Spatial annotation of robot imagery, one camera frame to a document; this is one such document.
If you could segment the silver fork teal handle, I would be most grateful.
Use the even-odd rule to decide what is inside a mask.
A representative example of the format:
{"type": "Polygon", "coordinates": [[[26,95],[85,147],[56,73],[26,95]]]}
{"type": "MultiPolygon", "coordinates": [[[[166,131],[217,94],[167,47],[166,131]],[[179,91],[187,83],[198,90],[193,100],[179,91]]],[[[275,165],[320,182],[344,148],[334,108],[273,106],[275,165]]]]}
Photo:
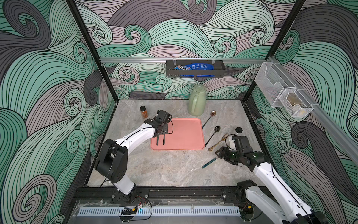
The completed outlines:
{"type": "Polygon", "coordinates": [[[206,168],[207,166],[209,166],[210,164],[212,164],[214,161],[216,161],[218,158],[215,157],[213,158],[212,160],[210,160],[209,162],[205,163],[201,168],[204,169],[206,168]]]}

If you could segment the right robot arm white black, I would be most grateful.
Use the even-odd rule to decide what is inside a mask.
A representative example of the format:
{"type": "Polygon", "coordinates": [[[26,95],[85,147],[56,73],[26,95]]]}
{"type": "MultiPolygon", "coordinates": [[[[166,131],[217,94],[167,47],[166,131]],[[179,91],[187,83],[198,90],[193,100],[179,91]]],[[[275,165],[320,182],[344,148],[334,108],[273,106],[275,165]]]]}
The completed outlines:
{"type": "Polygon", "coordinates": [[[275,224],[327,224],[320,211],[314,211],[280,177],[264,153],[254,151],[246,136],[228,134],[225,146],[215,155],[232,165],[243,166],[258,177],[270,195],[252,180],[237,184],[235,196],[239,202],[257,206],[275,224]]]}

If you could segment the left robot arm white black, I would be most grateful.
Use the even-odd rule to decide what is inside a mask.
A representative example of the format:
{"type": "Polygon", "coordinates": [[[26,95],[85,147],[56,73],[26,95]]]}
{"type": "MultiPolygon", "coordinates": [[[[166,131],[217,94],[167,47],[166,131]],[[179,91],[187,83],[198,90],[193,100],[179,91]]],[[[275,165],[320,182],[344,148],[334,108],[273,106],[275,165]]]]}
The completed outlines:
{"type": "Polygon", "coordinates": [[[117,140],[107,139],[98,153],[95,170],[123,195],[134,196],[136,184],[126,174],[128,157],[145,141],[164,133],[169,134],[165,128],[170,122],[172,122],[172,115],[164,110],[158,110],[157,116],[145,120],[140,127],[128,135],[117,140]]]}

